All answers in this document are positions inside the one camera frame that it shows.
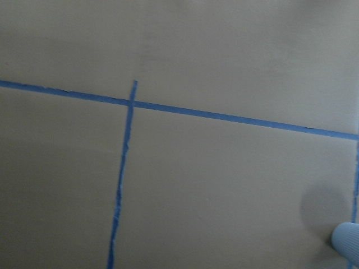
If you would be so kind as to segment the blue ribbed plastic cup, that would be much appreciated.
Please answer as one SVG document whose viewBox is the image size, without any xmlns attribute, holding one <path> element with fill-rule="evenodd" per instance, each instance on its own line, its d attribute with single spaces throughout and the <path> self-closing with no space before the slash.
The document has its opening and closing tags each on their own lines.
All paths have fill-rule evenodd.
<svg viewBox="0 0 359 269">
<path fill-rule="evenodd" d="M 339 224 L 332 233 L 331 241 L 333 248 L 358 268 L 358 224 Z"/>
</svg>

